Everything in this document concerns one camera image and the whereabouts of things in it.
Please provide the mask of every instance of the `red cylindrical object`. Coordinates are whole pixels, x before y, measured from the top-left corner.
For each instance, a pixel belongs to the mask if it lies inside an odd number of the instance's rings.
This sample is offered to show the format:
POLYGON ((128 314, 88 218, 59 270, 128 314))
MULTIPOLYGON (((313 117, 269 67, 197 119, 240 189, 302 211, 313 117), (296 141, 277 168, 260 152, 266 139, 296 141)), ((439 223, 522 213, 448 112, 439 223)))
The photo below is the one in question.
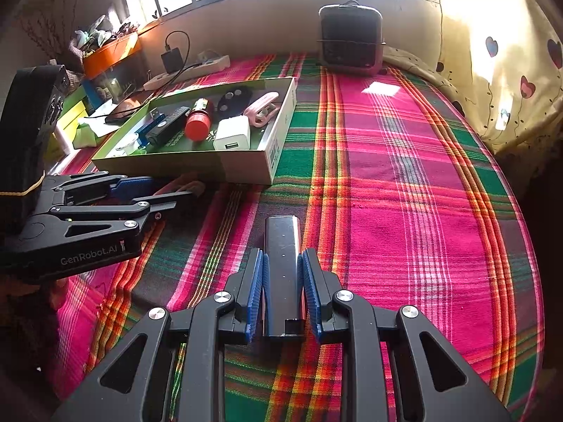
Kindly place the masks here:
POLYGON ((207 138, 211 128, 213 109, 213 103, 207 98, 200 98, 196 101, 194 108, 188 114, 188 122, 184 129, 187 138, 192 141, 203 141, 207 138))

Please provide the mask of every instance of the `heart pattern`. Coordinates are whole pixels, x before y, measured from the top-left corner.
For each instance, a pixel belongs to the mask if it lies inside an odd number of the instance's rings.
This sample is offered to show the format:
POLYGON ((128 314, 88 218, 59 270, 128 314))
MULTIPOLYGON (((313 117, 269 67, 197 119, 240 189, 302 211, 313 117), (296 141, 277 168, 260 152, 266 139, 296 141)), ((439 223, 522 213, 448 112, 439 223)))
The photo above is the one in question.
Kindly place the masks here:
POLYGON ((457 112, 459 112, 463 117, 465 117, 465 112, 463 112, 463 107, 461 106, 460 102, 454 101, 451 104, 454 106, 457 112))
POLYGON ((491 36, 487 37, 485 45, 489 51, 489 56, 495 57, 498 54, 498 43, 491 36))
POLYGON ((547 51, 550 53, 551 60, 557 67, 561 69, 563 67, 563 50, 561 50, 561 41, 555 42, 553 40, 548 40, 547 51))
POLYGON ((522 76, 520 79, 520 93, 522 98, 531 98, 531 96, 536 92, 536 84, 529 82, 526 76, 522 76))

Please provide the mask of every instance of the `metal pivot screw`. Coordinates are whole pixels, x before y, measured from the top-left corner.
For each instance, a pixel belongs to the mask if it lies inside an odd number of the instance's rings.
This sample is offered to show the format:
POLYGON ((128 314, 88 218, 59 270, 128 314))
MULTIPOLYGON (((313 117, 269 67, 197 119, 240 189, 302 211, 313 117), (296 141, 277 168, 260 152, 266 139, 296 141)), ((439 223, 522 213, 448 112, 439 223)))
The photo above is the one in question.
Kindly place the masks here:
POLYGON ((166 311, 164 310, 164 308, 153 308, 148 312, 148 316, 154 321, 162 319, 165 314, 166 311))
POLYGON ((231 294, 229 292, 217 292, 215 295, 213 295, 213 299, 217 302, 217 303, 226 303, 227 301, 229 301, 231 299, 231 294))
POLYGON ((411 319, 414 319, 418 316, 418 309, 416 309, 414 306, 403 306, 401 312, 405 317, 409 317, 411 319))
POLYGON ((350 301, 354 298, 354 294, 350 292, 350 290, 339 290, 336 292, 336 298, 340 301, 350 301))

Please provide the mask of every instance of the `orange basket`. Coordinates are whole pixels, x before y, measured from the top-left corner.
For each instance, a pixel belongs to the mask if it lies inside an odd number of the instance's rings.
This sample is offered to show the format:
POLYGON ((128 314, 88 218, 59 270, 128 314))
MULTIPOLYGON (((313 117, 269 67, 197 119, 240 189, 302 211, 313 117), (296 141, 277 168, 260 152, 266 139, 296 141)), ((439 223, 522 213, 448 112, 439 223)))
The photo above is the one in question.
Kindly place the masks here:
POLYGON ((109 67, 114 66, 117 62, 140 50, 141 43, 137 33, 131 33, 106 44, 101 49, 95 51, 94 54, 84 58, 86 78, 89 80, 94 79, 109 67))

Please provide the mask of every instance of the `black round object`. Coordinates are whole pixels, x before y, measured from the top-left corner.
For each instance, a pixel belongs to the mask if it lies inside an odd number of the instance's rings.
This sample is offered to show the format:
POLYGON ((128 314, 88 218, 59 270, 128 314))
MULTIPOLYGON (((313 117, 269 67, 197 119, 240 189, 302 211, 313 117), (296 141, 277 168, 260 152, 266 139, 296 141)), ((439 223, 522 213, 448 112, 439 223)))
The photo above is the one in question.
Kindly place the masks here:
POLYGON ((225 93, 217 104, 219 119, 240 116, 250 105, 252 89, 244 85, 235 87, 225 93))

